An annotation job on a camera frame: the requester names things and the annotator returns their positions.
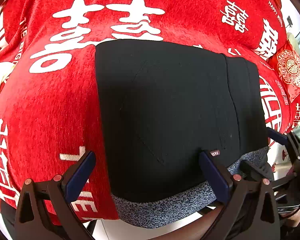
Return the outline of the red blanket with white characters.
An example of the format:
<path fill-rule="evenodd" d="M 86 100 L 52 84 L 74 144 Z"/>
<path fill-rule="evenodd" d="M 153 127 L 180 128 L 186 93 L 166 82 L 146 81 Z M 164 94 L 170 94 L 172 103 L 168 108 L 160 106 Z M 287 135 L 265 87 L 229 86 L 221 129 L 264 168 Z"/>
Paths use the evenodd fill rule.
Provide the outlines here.
<path fill-rule="evenodd" d="M 95 77 L 95 47 L 115 39 L 173 42 L 258 67 L 266 125 L 300 124 L 268 64 L 287 41 L 281 0 L 4 0 L 0 6 L 0 204 L 16 207 L 26 178 L 48 180 L 96 154 L 71 205 L 82 221 L 118 219 Z"/>

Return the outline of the black pants with grey lining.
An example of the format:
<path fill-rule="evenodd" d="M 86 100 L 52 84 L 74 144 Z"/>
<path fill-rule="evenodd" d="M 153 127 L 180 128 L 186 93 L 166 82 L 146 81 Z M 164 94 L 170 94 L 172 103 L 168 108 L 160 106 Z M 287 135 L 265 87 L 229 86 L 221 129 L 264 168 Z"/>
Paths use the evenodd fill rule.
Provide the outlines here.
<path fill-rule="evenodd" d="M 117 40 L 95 51 L 111 195 L 119 218 L 153 229 L 215 200 L 200 169 L 217 151 L 230 173 L 268 169 L 257 66 L 175 43 Z"/>

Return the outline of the red embroidered cushion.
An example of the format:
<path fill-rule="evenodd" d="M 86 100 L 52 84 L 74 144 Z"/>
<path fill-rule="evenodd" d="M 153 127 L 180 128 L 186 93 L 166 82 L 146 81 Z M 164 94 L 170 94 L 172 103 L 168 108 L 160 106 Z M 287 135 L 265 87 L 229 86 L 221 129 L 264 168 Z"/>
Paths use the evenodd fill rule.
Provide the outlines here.
<path fill-rule="evenodd" d="M 300 94 L 300 56 L 287 40 L 267 61 L 277 72 L 292 103 Z"/>

